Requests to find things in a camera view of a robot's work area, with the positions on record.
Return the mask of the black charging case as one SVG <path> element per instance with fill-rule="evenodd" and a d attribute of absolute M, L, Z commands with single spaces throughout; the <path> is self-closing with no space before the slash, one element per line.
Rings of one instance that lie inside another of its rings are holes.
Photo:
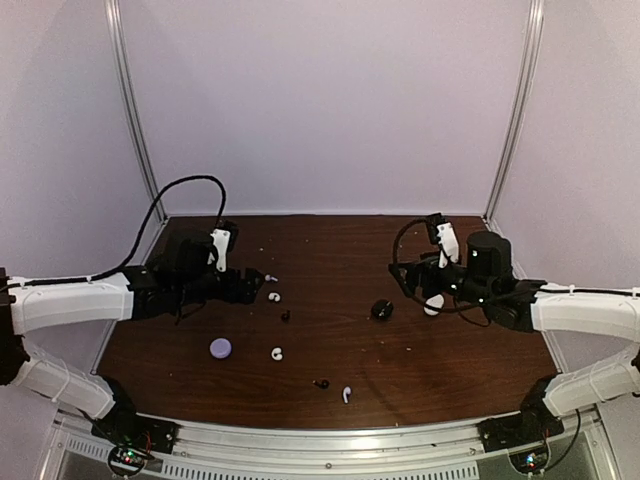
<path fill-rule="evenodd" d="M 377 300 L 371 307 L 371 318 L 377 321 L 387 321 L 394 311 L 394 304 L 387 299 Z"/>

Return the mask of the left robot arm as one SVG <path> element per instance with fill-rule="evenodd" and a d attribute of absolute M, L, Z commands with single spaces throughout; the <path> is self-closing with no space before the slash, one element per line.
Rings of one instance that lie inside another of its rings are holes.
<path fill-rule="evenodd" d="M 26 333 L 98 320 L 145 320 L 172 315 L 212 300 L 251 304 L 265 282 L 253 268 L 229 267 L 235 242 L 230 229 L 175 232 L 144 265 L 118 267 L 89 277 L 1 278 L 1 383 L 23 386 L 78 409 L 123 444 L 144 433 L 142 419 L 117 383 L 89 377 L 29 344 Z"/>

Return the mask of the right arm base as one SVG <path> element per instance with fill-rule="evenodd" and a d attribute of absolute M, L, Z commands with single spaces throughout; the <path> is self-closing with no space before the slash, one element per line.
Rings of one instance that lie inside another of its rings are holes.
<path fill-rule="evenodd" d="M 517 473 L 534 475 L 551 465 L 549 440 L 564 433 L 561 420 L 541 420 L 533 413 L 486 419 L 477 425 L 485 453 L 506 451 Z"/>

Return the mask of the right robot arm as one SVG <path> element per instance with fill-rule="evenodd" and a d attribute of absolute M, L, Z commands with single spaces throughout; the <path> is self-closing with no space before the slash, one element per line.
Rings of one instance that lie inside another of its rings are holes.
<path fill-rule="evenodd" d="M 510 242 L 490 231 L 472 233 L 467 262 L 449 224 L 432 230 L 436 251 L 416 262 L 393 260 L 389 271 L 406 297 L 428 315 L 479 308 L 492 324 L 524 332 L 572 331 L 628 340 L 621 352 L 569 373 L 540 379 L 513 419 L 519 440 L 535 440 L 558 418 L 595 403 L 639 392 L 639 291 L 561 286 L 513 275 Z M 448 309 L 443 297 L 455 306 Z"/>

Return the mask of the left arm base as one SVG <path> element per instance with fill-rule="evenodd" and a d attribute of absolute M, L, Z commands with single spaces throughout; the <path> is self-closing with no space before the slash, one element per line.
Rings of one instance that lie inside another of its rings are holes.
<path fill-rule="evenodd" d="M 116 478 L 122 479 L 158 466 L 158 454 L 173 452 L 179 430 L 175 422 L 138 414 L 122 420 L 86 419 L 91 423 L 91 434 L 112 445 L 106 464 Z"/>

